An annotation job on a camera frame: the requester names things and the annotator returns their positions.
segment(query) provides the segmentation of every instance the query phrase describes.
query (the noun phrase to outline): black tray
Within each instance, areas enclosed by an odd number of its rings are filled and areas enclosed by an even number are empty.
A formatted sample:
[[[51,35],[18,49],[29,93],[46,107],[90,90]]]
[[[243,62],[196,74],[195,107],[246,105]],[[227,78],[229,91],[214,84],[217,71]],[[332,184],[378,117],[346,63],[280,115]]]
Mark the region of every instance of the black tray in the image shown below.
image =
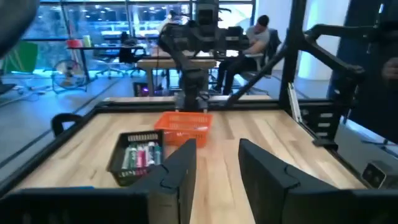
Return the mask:
[[[143,144],[147,142],[156,142],[161,148],[162,153],[160,161],[164,161],[164,134],[163,130],[158,131],[141,131],[135,133],[121,133],[119,139],[113,149],[112,156],[108,163],[107,171],[112,173],[115,181],[121,187],[129,186],[135,181],[140,179],[143,175],[148,174],[155,165],[149,167],[140,167],[132,169],[122,169],[122,163],[124,160],[124,153],[130,143],[136,142]]]

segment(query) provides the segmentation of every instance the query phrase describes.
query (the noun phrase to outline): desk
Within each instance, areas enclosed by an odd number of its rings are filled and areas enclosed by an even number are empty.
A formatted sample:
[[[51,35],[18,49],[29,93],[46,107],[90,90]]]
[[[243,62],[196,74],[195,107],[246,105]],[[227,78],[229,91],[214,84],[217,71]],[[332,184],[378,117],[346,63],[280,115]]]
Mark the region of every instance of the desk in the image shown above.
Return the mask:
[[[184,54],[186,56],[192,56],[193,52],[187,52],[184,51]],[[169,69],[169,68],[175,68],[175,63],[174,60],[170,58],[170,55],[166,52],[163,52],[161,50],[157,50],[157,48],[154,48],[152,50],[152,53],[150,55],[152,58],[144,58],[140,61],[138,61],[137,66],[144,69],[147,74],[147,83],[148,83],[148,90],[149,90],[149,96],[153,96],[155,93],[155,88],[154,88],[154,76],[152,74],[152,70],[154,68],[163,68],[163,69]],[[216,60],[212,58],[200,58],[202,56],[208,57],[209,55],[204,53],[204,54],[199,54],[197,55],[197,58],[193,58],[192,63],[197,66],[198,68],[202,68],[204,70],[208,70],[211,68],[214,68],[216,66]]]
[[[242,100],[268,99],[243,96]],[[170,98],[108,98],[107,101],[169,101]],[[215,111],[208,144],[197,149],[191,224],[254,223],[241,180],[239,139],[247,138],[280,159],[341,189],[364,186],[284,111]],[[93,185],[118,187],[106,171],[118,134],[154,127],[160,113],[96,115],[16,188]],[[166,149],[166,156],[175,147]]]
[[[97,47],[68,47],[70,50],[79,50],[81,62],[83,64],[83,70],[85,72],[86,78],[88,82],[90,81],[90,75],[87,69],[87,61],[85,50],[120,50],[120,49],[136,49],[136,50],[144,50],[145,48],[137,45],[137,46],[126,46],[126,45],[116,45],[116,46],[97,46]]]

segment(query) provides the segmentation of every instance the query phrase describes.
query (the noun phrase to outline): person sitting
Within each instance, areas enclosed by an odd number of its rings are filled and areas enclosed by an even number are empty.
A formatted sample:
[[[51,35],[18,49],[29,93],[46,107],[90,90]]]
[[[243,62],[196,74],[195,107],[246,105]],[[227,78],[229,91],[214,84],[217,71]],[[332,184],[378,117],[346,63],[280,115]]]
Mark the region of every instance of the person sitting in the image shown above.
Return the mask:
[[[250,41],[250,48],[243,50],[244,55],[260,54],[264,51],[270,39],[268,30],[269,18],[263,15],[258,18],[256,25],[249,27],[246,35]],[[257,70],[256,60],[252,57],[231,57],[220,63],[218,67],[217,84],[214,91],[221,93],[221,87],[225,77],[223,95],[229,95],[235,74]]]

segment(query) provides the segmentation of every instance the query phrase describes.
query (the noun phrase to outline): orange plastic basket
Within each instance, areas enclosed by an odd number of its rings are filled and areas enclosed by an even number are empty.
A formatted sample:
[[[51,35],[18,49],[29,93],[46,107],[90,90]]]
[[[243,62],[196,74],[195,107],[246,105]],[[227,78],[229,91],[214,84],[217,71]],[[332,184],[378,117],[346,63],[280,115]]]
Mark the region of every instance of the orange plastic basket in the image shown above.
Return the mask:
[[[156,122],[155,129],[163,129],[166,144],[181,146],[188,139],[197,140],[197,147],[207,142],[213,115],[206,113],[164,112]]]

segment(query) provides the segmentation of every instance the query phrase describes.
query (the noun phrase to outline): table leg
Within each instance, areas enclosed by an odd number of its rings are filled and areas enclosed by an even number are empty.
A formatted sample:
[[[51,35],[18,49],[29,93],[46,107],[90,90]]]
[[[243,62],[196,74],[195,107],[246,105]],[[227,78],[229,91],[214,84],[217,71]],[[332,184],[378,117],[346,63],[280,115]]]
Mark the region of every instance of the table leg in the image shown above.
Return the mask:
[[[170,89],[170,69],[166,69],[166,88]]]
[[[146,71],[146,75],[147,75],[149,96],[154,96],[155,95],[154,75],[152,74],[152,69],[151,68],[146,68],[145,71]]]
[[[87,83],[89,83],[91,80],[90,80],[90,75],[89,75],[88,70],[87,70],[85,51],[83,49],[80,49],[80,57],[81,57],[81,62],[83,64],[83,70],[84,70],[84,73],[86,75]]]

